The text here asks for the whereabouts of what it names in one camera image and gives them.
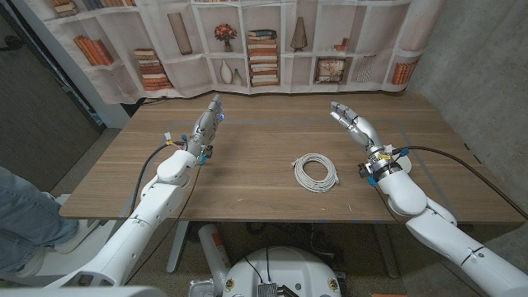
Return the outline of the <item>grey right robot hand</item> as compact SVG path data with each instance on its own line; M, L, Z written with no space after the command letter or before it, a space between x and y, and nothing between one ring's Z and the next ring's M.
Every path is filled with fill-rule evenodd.
M364 151L384 146L374 126L366 118L356 114L350 107L332 101L330 115L346 130L351 140Z

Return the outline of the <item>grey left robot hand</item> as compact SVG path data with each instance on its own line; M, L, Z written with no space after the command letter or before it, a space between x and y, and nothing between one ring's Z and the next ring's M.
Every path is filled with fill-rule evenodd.
M215 95L205 111L196 120L187 140L186 150L198 156L202 149L212 143L219 123L224 119L220 95Z

